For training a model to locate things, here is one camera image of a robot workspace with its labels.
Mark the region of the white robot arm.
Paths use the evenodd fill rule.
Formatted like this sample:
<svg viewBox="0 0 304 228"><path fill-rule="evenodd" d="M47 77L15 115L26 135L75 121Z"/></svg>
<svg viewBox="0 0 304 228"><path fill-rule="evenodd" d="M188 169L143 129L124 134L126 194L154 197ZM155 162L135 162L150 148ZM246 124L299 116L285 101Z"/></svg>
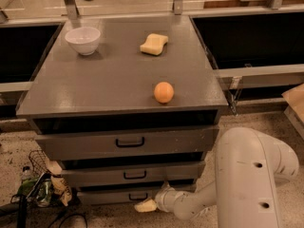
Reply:
<svg viewBox="0 0 304 228"><path fill-rule="evenodd" d="M165 183L135 210L159 209L190 220L215 205L218 228L283 228L276 189L294 180L298 170L298 157L288 144L252 128L235 127L218 140L213 182L194 193Z"/></svg>

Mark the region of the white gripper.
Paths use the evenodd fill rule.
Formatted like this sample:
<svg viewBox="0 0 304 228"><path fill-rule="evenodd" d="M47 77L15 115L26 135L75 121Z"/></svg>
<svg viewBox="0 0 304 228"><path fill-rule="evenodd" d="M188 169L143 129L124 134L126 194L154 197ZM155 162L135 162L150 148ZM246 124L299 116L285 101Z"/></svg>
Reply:
<svg viewBox="0 0 304 228"><path fill-rule="evenodd" d="M145 199L135 204L134 208L139 213L154 212L157 210L157 207L163 212L172 213L177 194L178 191L168 182L165 182L154 200Z"/></svg>

